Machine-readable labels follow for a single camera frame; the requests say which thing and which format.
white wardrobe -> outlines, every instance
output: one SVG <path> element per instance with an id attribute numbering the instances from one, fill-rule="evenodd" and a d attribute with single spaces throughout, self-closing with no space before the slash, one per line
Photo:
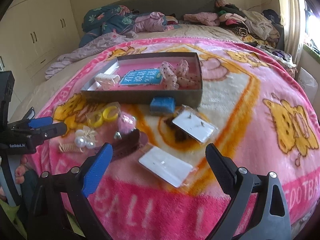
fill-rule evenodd
<path id="1" fill-rule="evenodd" d="M 14 0 L 0 21 L 0 41 L 0 66 L 15 78 L 13 113 L 50 64 L 78 47 L 70 0 Z"/>

blue label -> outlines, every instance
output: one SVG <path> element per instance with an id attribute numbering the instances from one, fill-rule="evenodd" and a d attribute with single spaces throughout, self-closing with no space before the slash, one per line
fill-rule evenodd
<path id="1" fill-rule="evenodd" d="M 120 85 L 158 85 L 162 75 L 158 68 L 129 71 L 120 81 Z"/>

cardboard box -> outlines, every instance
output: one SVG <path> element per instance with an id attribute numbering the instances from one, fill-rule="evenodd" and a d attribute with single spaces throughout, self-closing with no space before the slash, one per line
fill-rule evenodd
<path id="1" fill-rule="evenodd" d="M 137 76 L 138 71 L 143 71 L 143 73 L 145 73 L 145 71 L 154 72 L 152 69 L 156 71 L 163 61 L 167 61 L 176 67 L 181 59 L 185 59 L 188 62 L 189 72 L 198 76 L 199 85 L 197 89 L 179 88 L 178 90 L 164 90 L 163 79 L 158 83 L 154 83 L 154 85 L 146 85 L 144 82 L 149 80 L 149 77 L 142 75 L 142 78 L 140 78 Z M 133 81 L 135 83 L 131 83 L 131 79 L 124 78 L 125 76 L 127 77 L 129 72 L 134 78 Z M 120 84 L 111 90 L 99 90 L 98 87 L 100 85 L 94 80 L 98 73 L 119 74 L 121 77 Z M 190 107 L 198 107 L 203 92 L 201 65 L 198 55 L 193 52 L 161 52 L 121 56 L 106 61 L 105 66 L 98 72 L 92 74 L 92 78 L 83 86 L 81 92 L 88 101 L 94 102 L 149 105 L 154 97 L 173 97 L 177 106 L 187 105 Z"/>

beige coil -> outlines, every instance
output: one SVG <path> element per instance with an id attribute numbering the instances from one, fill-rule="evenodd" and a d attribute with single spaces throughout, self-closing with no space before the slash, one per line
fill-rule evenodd
<path id="1" fill-rule="evenodd" d="M 59 150 L 62 153 L 65 152 L 76 152 L 76 153 L 83 153 L 83 150 L 79 148 L 77 145 L 74 143 L 64 143 L 59 145 Z"/>

screw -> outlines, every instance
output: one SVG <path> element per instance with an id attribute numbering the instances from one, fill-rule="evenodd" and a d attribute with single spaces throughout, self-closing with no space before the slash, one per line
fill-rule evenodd
<path id="1" fill-rule="evenodd" d="M 46 177 L 48 177 L 49 176 L 49 172 L 47 172 L 47 171 L 44 171 L 44 172 L 42 172 L 42 174 L 41 174 L 41 177 L 43 177 L 43 178 L 46 178 Z"/>
<path id="2" fill-rule="evenodd" d="M 247 173 L 248 173 L 248 170 L 247 170 L 246 168 L 244 168 L 244 167 L 241 167 L 241 168 L 239 168 L 239 172 L 240 172 L 241 174 L 247 174 Z"/>
<path id="3" fill-rule="evenodd" d="M 79 168 L 79 167 L 73 167 L 73 168 L 71 169 L 71 173 L 73 173 L 73 174 L 77 174 L 79 171 L 80 171 L 80 168 Z"/>
<path id="4" fill-rule="evenodd" d="M 269 175 L 270 175 L 270 177 L 272 177 L 274 179 L 277 177 L 277 174 L 275 172 L 273 172 L 273 171 L 270 172 Z"/>

